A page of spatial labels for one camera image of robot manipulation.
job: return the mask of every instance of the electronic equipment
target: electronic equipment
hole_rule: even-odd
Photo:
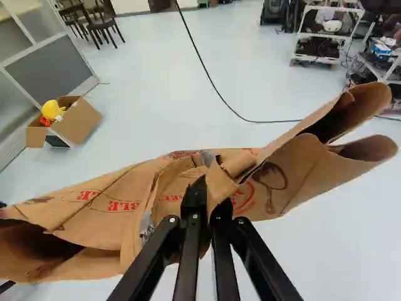
[[[284,23],[289,0],[264,0],[260,25]]]

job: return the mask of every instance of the yellow toy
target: yellow toy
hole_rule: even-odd
[[[41,112],[42,116],[40,117],[40,122],[45,126],[49,127],[57,118],[57,116],[62,116],[64,111],[66,110],[65,107],[59,107],[58,102],[55,99],[48,100],[42,106]]]

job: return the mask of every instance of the white floor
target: white floor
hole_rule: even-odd
[[[253,120],[302,118],[341,92],[345,71],[289,67],[294,36],[260,28],[261,8],[261,1],[243,0],[185,17],[217,87],[238,112]],[[292,126],[235,117],[212,90],[177,13],[118,23],[127,43],[116,36],[117,50],[78,41],[108,83],[87,95],[103,122],[77,149],[23,151],[0,173],[0,200],[23,201],[173,150],[258,147]],[[344,140],[371,134],[401,144],[401,124],[377,119]],[[284,218],[256,223],[305,301],[400,299],[400,168],[397,156]],[[210,300],[210,252],[199,269],[198,300]],[[176,271],[167,269],[152,300],[170,299]],[[237,276],[242,299],[258,300],[240,264]],[[0,300],[105,300],[119,278],[17,285]]]

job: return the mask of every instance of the wooden chair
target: wooden chair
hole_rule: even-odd
[[[74,4],[58,11],[61,18],[64,20],[64,23],[71,28],[75,36],[76,33],[73,28],[77,30],[81,39],[85,37],[85,39],[89,41],[87,37],[88,33],[86,32],[83,23],[79,20],[79,12],[81,12],[85,16],[86,22],[89,23],[90,18],[88,13],[85,11],[85,8],[83,7],[83,4]]]
[[[117,23],[115,22],[115,15],[113,13],[109,13],[110,9],[105,5],[105,3],[102,0],[95,0],[96,3],[96,11],[99,12],[100,15],[100,20],[92,21],[91,23],[86,27],[87,30],[89,31],[90,36],[92,37],[93,42],[95,43],[96,47],[98,50],[100,50],[100,47],[98,43],[96,42],[96,39],[94,38],[93,35],[97,35],[97,32],[100,32],[106,42],[110,44],[106,33],[108,34],[108,37],[111,39],[114,47],[117,49],[117,45],[115,44],[112,34],[108,30],[109,28],[112,28],[112,30],[115,32],[117,30],[118,35],[120,36],[121,40],[125,43],[125,40],[117,26]]]

